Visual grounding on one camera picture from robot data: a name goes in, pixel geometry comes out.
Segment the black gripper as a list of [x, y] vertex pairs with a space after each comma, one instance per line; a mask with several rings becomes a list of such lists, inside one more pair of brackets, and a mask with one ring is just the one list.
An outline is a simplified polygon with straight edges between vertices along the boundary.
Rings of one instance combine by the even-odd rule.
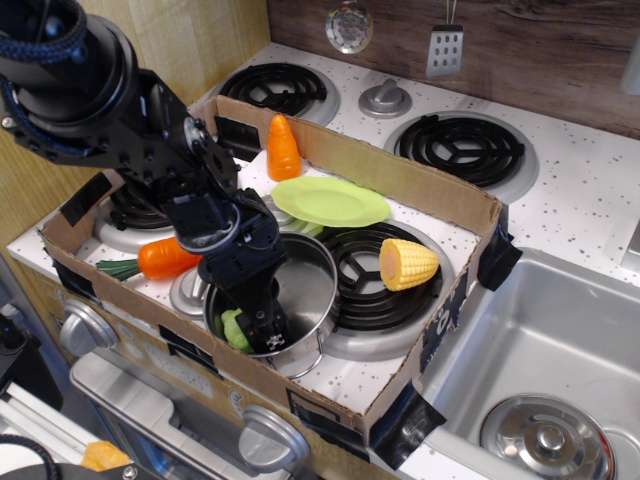
[[289, 344], [288, 318], [274, 309], [273, 281], [286, 254], [277, 221], [260, 199], [240, 199], [237, 230], [231, 239], [204, 254], [201, 278], [222, 290], [243, 312], [237, 324], [245, 353], [267, 354]]

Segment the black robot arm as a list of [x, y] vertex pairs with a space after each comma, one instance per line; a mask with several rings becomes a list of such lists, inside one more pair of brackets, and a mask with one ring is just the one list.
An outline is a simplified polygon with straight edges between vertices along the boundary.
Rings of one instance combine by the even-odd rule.
[[203, 278], [240, 310], [251, 348], [289, 338], [275, 273], [286, 254], [260, 196], [237, 184], [229, 152], [114, 24], [74, 1], [1, 5], [1, 99], [9, 132], [57, 165], [117, 172], [167, 216]]

